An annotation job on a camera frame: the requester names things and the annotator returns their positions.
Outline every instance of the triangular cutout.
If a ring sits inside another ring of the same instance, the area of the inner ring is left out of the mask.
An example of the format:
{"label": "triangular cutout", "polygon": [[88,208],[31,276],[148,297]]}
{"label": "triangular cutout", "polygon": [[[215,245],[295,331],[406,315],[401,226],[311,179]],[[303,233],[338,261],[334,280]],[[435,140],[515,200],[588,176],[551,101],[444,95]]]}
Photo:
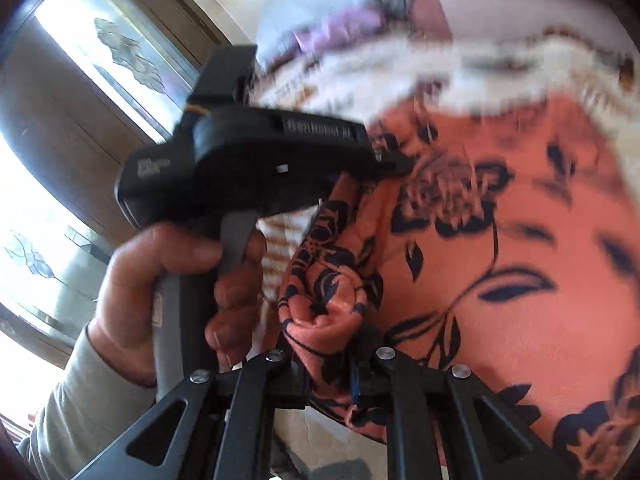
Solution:
{"label": "triangular cutout", "polygon": [[529,444],[518,430],[484,398],[475,398],[474,407],[495,462],[507,462],[530,451]]}
{"label": "triangular cutout", "polygon": [[127,454],[149,465],[161,465],[186,406],[183,400],[171,404],[127,446]]}

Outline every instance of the label on device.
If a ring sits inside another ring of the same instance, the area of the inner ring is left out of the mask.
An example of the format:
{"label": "label on device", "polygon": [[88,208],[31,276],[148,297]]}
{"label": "label on device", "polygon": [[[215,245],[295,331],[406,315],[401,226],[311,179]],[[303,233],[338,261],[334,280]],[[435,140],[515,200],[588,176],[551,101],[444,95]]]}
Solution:
{"label": "label on device", "polygon": [[352,129],[341,124],[319,123],[315,121],[290,118],[284,121],[284,127],[287,131],[294,134],[354,140]]}

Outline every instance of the device handle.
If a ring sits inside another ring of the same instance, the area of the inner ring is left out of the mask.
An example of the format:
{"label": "device handle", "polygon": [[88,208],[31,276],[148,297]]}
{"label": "device handle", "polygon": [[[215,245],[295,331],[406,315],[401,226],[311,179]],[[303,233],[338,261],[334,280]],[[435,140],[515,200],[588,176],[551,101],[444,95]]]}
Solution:
{"label": "device handle", "polygon": [[161,399],[194,370],[218,371],[216,353],[204,337],[218,306],[214,288],[218,277],[238,266],[255,227],[255,211],[212,214],[190,221],[190,232],[219,239],[223,247],[217,269],[203,274],[166,274],[154,294],[152,316],[154,360]]}

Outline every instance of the purple cloth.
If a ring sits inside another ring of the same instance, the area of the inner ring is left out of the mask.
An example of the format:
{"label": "purple cloth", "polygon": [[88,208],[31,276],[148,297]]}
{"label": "purple cloth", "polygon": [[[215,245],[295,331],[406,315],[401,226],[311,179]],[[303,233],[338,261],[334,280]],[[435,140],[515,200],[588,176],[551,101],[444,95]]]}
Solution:
{"label": "purple cloth", "polygon": [[384,13],[373,7],[349,7],[325,16],[317,25],[293,33],[304,54],[345,46],[385,26]]}

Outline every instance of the sleeve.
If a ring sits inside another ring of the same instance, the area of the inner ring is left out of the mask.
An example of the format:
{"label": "sleeve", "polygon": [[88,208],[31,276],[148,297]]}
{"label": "sleeve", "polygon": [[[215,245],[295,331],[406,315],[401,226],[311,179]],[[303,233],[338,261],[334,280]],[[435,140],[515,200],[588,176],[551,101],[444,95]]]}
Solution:
{"label": "sleeve", "polygon": [[155,396],[154,388],[129,383],[111,369],[84,327],[64,379],[18,451],[41,480],[70,480],[142,416]]}

